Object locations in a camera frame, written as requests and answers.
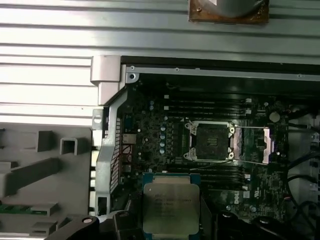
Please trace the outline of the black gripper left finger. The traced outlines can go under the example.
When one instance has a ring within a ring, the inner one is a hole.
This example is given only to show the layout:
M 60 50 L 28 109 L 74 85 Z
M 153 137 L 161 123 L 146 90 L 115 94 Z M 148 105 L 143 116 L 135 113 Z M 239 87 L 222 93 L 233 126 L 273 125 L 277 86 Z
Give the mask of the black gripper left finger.
M 142 240 L 143 230 L 138 223 L 140 200 L 128 200 L 123 210 L 104 216 L 80 216 L 70 220 L 48 240 Z

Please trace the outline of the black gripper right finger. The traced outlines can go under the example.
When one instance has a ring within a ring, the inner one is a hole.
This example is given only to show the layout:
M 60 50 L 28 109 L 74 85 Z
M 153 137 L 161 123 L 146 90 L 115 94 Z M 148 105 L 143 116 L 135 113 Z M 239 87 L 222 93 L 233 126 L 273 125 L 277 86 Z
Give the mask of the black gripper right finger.
M 258 216 L 251 222 L 229 211 L 218 210 L 205 199 L 200 200 L 200 222 L 205 240 L 296 240 L 297 232 L 286 224 Z

